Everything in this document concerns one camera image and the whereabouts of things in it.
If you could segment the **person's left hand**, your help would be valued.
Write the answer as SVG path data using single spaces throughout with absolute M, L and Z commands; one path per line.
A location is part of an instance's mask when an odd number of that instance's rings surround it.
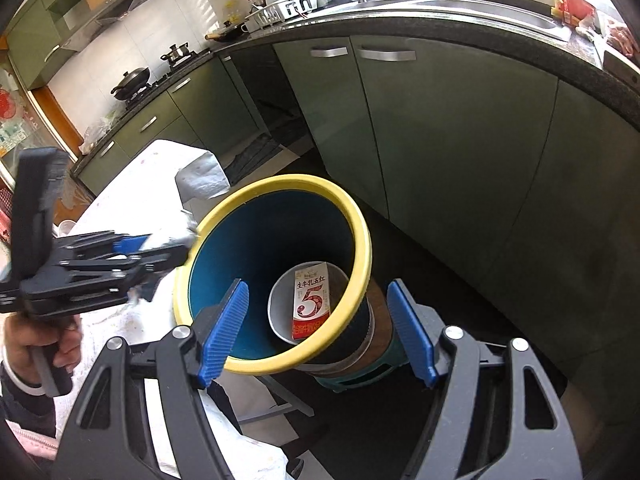
M 17 377 L 26 384 L 38 386 L 42 383 L 34 349 L 56 344 L 58 350 L 53 365 L 71 373 L 81 361 L 82 328 L 79 315 L 66 327 L 54 326 L 32 320 L 25 315 L 12 313 L 3 325 L 6 362 Z

